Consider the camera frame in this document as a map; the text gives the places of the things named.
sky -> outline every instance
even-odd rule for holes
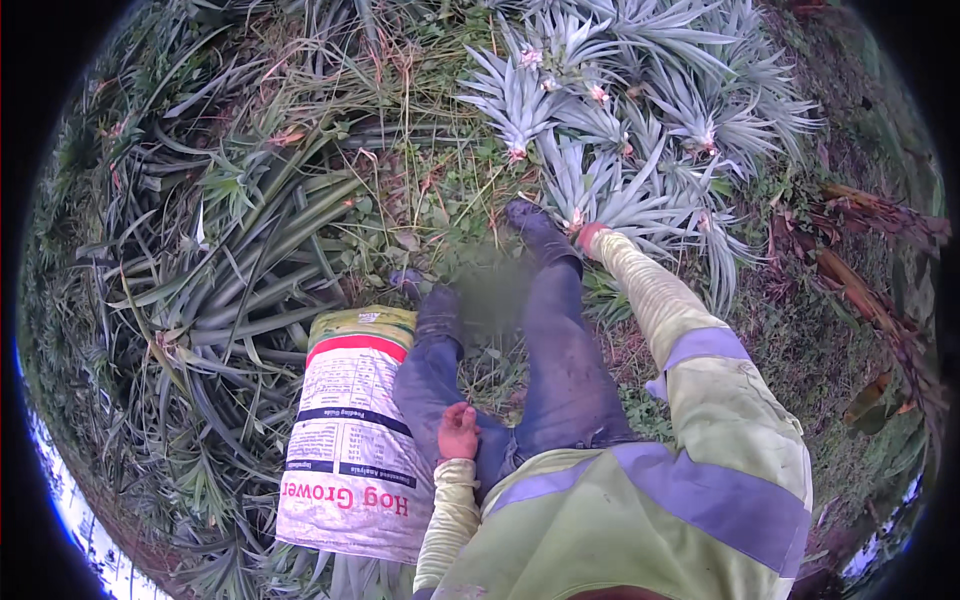
[[[74,541],[87,552],[92,562],[103,566],[101,581],[106,591],[117,600],[169,600],[170,596],[158,589],[153,581],[133,568],[130,559],[117,547],[103,528],[84,495],[70,475],[57,449],[50,444],[50,435],[43,422],[33,417],[33,439],[37,451],[50,460],[56,485],[51,486],[54,505],[60,520]]]
[[[917,473],[917,476],[914,477],[913,481],[910,482],[910,485],[907,487],[906,492],[903,494],[903,506],[905,507],[910,502],[913,502],[916,499],[917,495],[920,493],[920,480],[923,477],[923,472]],[[894,528],[896,522],[896,516],[900,512],[900,507],[896,507],[893,513],[890,514],[890,518],[887,519],[887,522],[883,523],[883,533],[888,534],[890,530]],[[847,563],[847,566],[844,567],[841,575],[847,579],[855,579],[862,575],[870,564],[876,560],[876,555],[880,549],[880,541],[876,534],[870,536],[870,539],[867,540],[867,543],[860,548],[856,554],[853,555],[853,558],[850,559],[850,562]]]

gloved hand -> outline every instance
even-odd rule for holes
[[[577,246],[579,246],[589,258],[594,258],[594,256],[590,254],[590,244],[593,243],[593,236],[601,229],[609,229],[609,227],[598,221],[587,223],[580,229],[580,235],[577,236]]]
[[[441,463],[452,458],[473,460],[477,454],[477,435],[480,433],[476,423],[476,409],[466,402],[447,407],[437,432]]]

high visibility shirt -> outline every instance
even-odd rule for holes
[[[439,465],[415,598],[564,599],[615,586],[676,600],[786,598],[813,492],[803,430],[725,323],[622,234],[591,243],[663,373],[676,448],[558,449],[482,507],[474,463]]]

red stripe on sack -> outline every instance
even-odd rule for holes
[[[407,349],[397,342],[379,338],[375,335],[342,335],[340,337],[330,338],[329,340],[323,340],[314,346],[306,357],[306,366],[310,366],[310,361],[313,360],[313,357],[317,354],[339,348],[369,348],[377,350],[390,356],[398,363],[402,363],[403,359],[407,357]]]

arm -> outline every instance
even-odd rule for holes
[[[658,370],[666,371],[678,449],[694,462],[778,484],[809,510],[813,493],[800,423],[770,393],[727,324],[623,234],[608,228],[589,233],[578,243],[621,284]]]
[[[476,412],[466,402],[446,409],[437,438],[443,457],[434,470],[433,515],[423,537],[414,577],[414,600],[433,594],[446,571],[480,526],[473,498],[477,451]]]

